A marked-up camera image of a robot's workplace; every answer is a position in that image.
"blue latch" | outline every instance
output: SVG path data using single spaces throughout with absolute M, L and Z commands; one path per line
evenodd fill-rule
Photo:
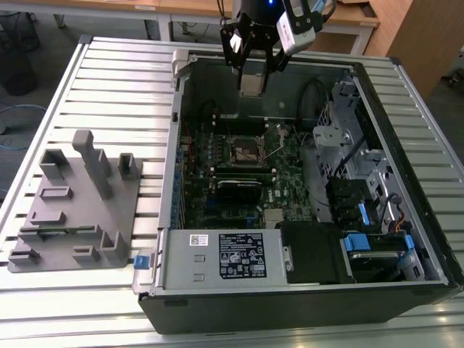
M 365 210 L 365 205 L 363 203 L 359 203 L 357 206 L 360 208 L 360 212 L 361 212 L 361 215 L 362 215 L 362 221 L 364 222 L 364 224 L 366 226 L 369 226 L 370 225 L 370 220 L 369 220 L 369 217 L 368 217 L 368 212 L 366 212 L 366 210 Z
M 412 236 L 410 236 L 409 234 L 407 234 L 407 235 L 405 236 L 405 242 L 406 242 L 406 245 L 407 245 L 407 249 L 408 249 L 408 250 L 414 249 L 414 241 L 413 241 Z
M 150 269 L 150 256 L 137 255 L 133 261 L 133 267 L 136 270 L 149 270 Z
M 370 250 L 368 237 L 364 233 L 352 233 L 343 238 L 347 252 L 368 252 Z

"desk leg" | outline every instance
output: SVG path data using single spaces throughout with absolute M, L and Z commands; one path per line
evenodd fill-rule
M 173 24 L 171 22 L 170 15 L 167 13 L 158 14 L 159 34 L 161 35 L 161 41 L 172 41 L 173 40 Z
M 64 14 L 54 14 L 53 17 L 59 29 L 63 29 L 66 26 Z
M 360 27 L 359 30 L 355 44 L 353 44 L 350 52 L 350 54 L 355 56 L 362 56 L 364 54 L 365 48 L 368 46 L 370 36 L 373 32 L 373 28 L 371 27 Z
M 144 20 L 146 37 L 149 40 L 159 41 L 160 36 L 160 24 L 156 20 Z

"white label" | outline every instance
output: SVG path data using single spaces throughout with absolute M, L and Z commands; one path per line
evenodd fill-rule
M 361 22 L 360 26 L 362 27 L 376 27 L 377 23 L 371 23 L 371 22 Z
M 208 235 L 207 234 L 191 234 L 190 235 L 190 246 L 191 247 L 207 247 Z
M 136 9 L 142 9 L 144 11 L 154 11 L 156 10 L 156 8 L 154 6 L 139 6 L 139 5 L 135 5 L 134 6 Z

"black cable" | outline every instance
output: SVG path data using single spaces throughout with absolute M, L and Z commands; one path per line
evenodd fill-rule
M 208 31 L 208 29 L 210 29 L 210 25 L 209 25 L 209 24 L 207 25 L 206 29 L 204 30 L 203 35 L 200 36 L 199 38 L 196 38 L 196 39 L 195 39 L 195 42 L 198 42 L 198 41 L 202 40 L 202 39 L 204 38 L 204 36 L 206 35 L 206 32 Z
M 222 8 L 222 9 L 221 9 L 221 7 L 220 7 L 220 2 L 219 2 L 219 0 L 216 0 L 216 2 L 217 2 L 217 7 L 218 7 L 218 9 L 219 9 L 219 14 L 220 14 L 220 16 L 221 16 L 221 19 L 223 19 L 223 18 L 225 17 L 225 15 L 224 15 L 224 1 L 222 0 L 222 4 L 223 4 L 223 8 Z
M 386 208 L 388 207 L 389 205 L 389 202 L 394 198 L 394 197 L 398 197 L 397 194 L 395 194 L 394 192 L 391 192 L 385 199 L 385 204 L 384 206 L 382 207 L 382 211 L 379 215 L 380 219 L 378 219 L 378 232 L 381 233 L 382 232 L 382 221 L 384 221 L 384 216 L 385 216 L 385 212 L 386 212 Z
M 340 164 L 337 166 L 337 168 L 333 172 L 333 176 L 336 176 L 336 174 L 343 168 L 343 166 L 348 163 L 351 157 L 355 155 L 356 151 L 360 149 L 361 145 L 363 145 L 364 140 L 365 140 L 365 134 L 363 134 L 361 139 L 358 140 L 357 143 L 352 147 L 348 155 L 340 161 Z
M 326 85 L 319 80 L 318 78 L 311 78 L 309 79 L 302 87 L 302 90 L 299 94 L 298 98 L 298 109 L 297 109 L 297 122 L 301 121 L 302 119 L 302 106 L 303 106 L 303 99 L 305 98 L 305 94 L 307 92 L 308 87 L 310 86 L 315 86 L 316 90 L 318 91 L 318 96 L 324 97 L 325 98 L 325 103 L 329 103 L 330 101 L 330 96 L 328 95 Z
M 183 27 L 183 24 L 181 22 L 177 22 L 177 24 L 179 24 L 181 27 Z M 188 23 L 186 23 L 186 27 L 187 28 L 195 28 L 197 24 L 198 23 L 189 25 Z
M 328 19 L 330 17 L 332 17 L 332 15 L 334 14 L 335 12 L 335 9 L 336 9 L 336 2 L 338 0 L 332 0 L 332 7 L 331 7 L 331 10 L 329 12 L 327 12 L 325 15 L 323 15 L 323 19 L 324 19 L 324 23 L 328 21 Z

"motherboard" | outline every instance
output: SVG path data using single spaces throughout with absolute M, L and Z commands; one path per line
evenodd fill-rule
M 292 125 L 185 120 L 180 146 L 184 228 L 275 228 L 283 220 L 312 220 L 302 139 Z

